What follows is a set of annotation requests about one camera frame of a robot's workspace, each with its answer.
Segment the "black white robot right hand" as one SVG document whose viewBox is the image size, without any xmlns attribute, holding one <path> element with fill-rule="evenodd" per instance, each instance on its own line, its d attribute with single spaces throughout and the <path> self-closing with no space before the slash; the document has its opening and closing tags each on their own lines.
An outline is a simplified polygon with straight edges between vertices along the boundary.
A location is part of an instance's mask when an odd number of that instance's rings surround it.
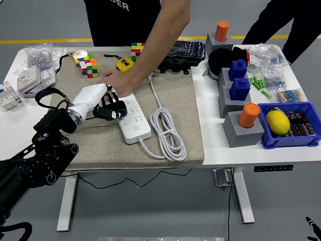
<svg viewBox="0 0 321 241">
<path fill-rule="evenodd" d="M 316 235 L 316 237 L 308 236 L 307 239 L 308 240 L 314 240 L 314 241 L 320 241 L 320 239 L 321 239 L 321 236 L 320 236 L 321 235 L 321 229 L 320 229 L 320 227 L 318 227 L 311 218 L 306 217 L 305 219 L 306 219 L 307 223 L 309 224 L 309 226 L 312 228 L 314 234 Z"/>
</svg>

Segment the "person's left hand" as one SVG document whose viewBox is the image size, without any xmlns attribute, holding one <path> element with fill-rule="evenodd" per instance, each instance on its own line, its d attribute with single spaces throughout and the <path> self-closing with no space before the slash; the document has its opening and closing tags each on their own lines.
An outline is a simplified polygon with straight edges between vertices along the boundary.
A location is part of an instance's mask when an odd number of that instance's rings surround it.
<svg viewBox="0 0 321 241">
<path fill-rule="evenodd" d="M 126 97 L 132 94 L 140 86 L 140 83 L 129 74 L 121 73 L 117 69 L 105 71 L 100 82 L 112 86 L 118 97 Z"/>
</svg>

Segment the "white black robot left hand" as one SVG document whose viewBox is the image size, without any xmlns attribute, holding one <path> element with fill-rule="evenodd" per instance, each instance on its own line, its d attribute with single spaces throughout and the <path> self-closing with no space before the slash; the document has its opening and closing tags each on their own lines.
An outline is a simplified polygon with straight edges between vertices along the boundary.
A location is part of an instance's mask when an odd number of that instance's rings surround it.
<svg viewBox="0 0 321 241">
<path fill-rule="evenodd" d="M 67 109 L 77 125 L 84 123 L 89 112 L 96 118 L 112 121 L 126 116 L 127 108 L 112 86 L 101 83 L 84 87 Z"/>
</svg>

